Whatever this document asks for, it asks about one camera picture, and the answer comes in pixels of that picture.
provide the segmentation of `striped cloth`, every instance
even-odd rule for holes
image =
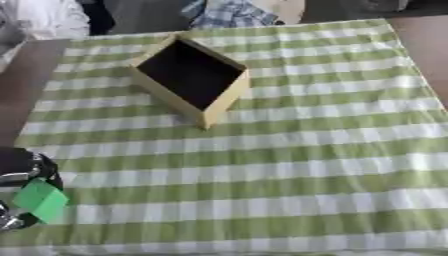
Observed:
[[[444,253],[448,117],[385,20],[188,32],[250,67],[208,131],[131,83],[166,36],[73,41],[17,142],[70,204],[1,255]]]

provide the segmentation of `blue plaid fabric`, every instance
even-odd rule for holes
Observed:
[[[228,0],[214,8],[206,0],[185,7],[182,14],[191,19],[191,28],[237,28],[274,25],[278,16],[265,12],[247,0]]]

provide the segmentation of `open box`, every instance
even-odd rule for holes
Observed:
[[[248,69],[179,34],[131,63],[133,82],[204,129],[250,86]]]

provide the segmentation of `wooden table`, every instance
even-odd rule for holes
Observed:
[[[389,21],[448,107],[448,16]],[[0,146],[13,145],[67,44],[67,40],[29,43],[0,74]]]

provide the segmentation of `green cube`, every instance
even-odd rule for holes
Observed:
[[[34,179],[22,188],[13,203],[45,223],[57,217],[67,204],[68,198],[56,187],[41,179]]]

